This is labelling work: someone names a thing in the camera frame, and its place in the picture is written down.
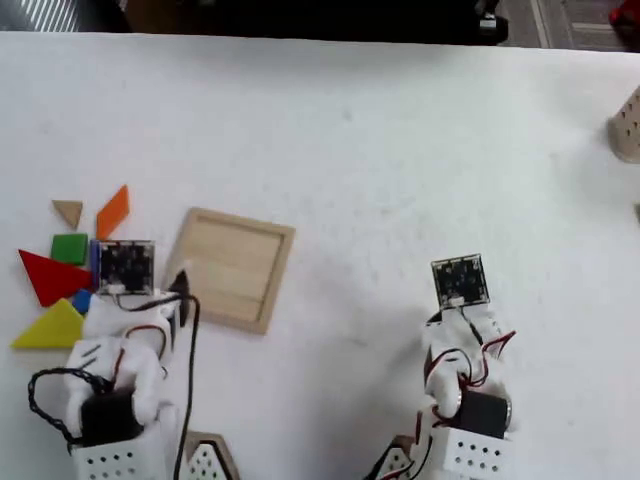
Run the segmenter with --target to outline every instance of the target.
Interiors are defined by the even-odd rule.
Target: perforated white block
[[[398,480],[411,478],[411,474],[408,471],[410,463],[411,461],[407,458],[401,448],[392,448],[387,453],[387,456],[380,467],[380,471],[376,476],[376,480],[384,478],[391,472],[398,472]]]
[[[640,163],[640,87],[609,120],[609,140],[622,160]]]
[[[201,443],[189,460],[187,480],[228,480],[212,445]]]
[[[512,477],[512,445],[507,440],[455,428],[433,430],[431,468],[478,480]]]
[[[133,440],[72,451],[77,480],[168,480],[159,423]]]

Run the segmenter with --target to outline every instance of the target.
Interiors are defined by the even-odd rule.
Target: floor
[[[510,21],[506,45],[572,50],[640,51],[611,28],[608,14],[622,0],[501,0]]]

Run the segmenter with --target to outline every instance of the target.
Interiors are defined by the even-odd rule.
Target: circuit board
[[[98,256],[98,294],[153,293],[155,246],[152,241],[101,241]]]
[[[480,254],[431,263],[440,309],[489,303]]]

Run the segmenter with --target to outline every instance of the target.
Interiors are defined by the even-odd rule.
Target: tan triangle
[[[82,202],[76,202],[73,200],[53,200],[53,206],[58,210],[58,213],[62,215],[62,218],[66,220],[71,228],[74,230],[78,228],[80,214],[82,213]]]

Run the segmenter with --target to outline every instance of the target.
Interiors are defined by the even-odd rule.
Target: wooden frame
[[[191,208],[163,286],[185,268],[206,319],[264,335],[294,235],[291,227]]]

